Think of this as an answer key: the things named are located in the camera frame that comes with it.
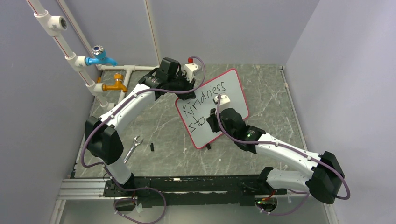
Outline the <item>pink-framed whiteboard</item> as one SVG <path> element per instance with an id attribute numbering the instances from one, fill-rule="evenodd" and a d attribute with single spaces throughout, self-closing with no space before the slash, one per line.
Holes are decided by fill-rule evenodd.
<path id="1" fill-rule="evenodd" d="M 214 98 L 225 94 L 230 98 L 230 107 L 234 108 L 243 119 L 249 117 L 245 93 L 236 69 L 230 69 L 209 80 L 195 91 L 196 97 L 189 100 L 177 99 L 175 106 L 196 149 L 202 149 L 213 142 L 222 132 L 214 133 L 206 118 L 215 108 Z"/>

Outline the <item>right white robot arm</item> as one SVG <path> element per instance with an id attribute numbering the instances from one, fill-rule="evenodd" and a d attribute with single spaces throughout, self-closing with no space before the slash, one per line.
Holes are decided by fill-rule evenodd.
<path id="1" fill-rule="evenodd" d="M 206 120 L 214 133 L 222 132 L 239 149 L 268 155 L 293 168 L 292 171 L 281 171 L 265 167 L 257 181 L 260 192 L 268 194 L 275 189 L 299 190 L 326 204 L 351 197 L 345 174 L 333 153 L 309 152 L 277 140 L 264 130 L 246 124 L 233 108 L 221 112 L 213 108 Z"/>

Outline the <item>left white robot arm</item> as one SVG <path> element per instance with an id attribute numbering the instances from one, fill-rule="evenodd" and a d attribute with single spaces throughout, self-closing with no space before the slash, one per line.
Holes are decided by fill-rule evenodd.
<path id="1" fill-rule="evenodd" d="M 205 70 L 204 64 L 194 62 L 194 57 L 185 65 L 163 58 L 159 67 L 144 75 L 118 105 L 98 118 L 91 116 L 86 120 L 81 158 L 86 150 L 99 158 L 98 164 L 104 166 L 116 182 L 116 190 L 122 196 L 130 195 L 134 190 L 134 175 L 122 157 L 124 146 L 120 134 L 141 111 L 165 93 L 174 93 L 182 100 L 195 98 L 195 75 L 201 70 Z"/>

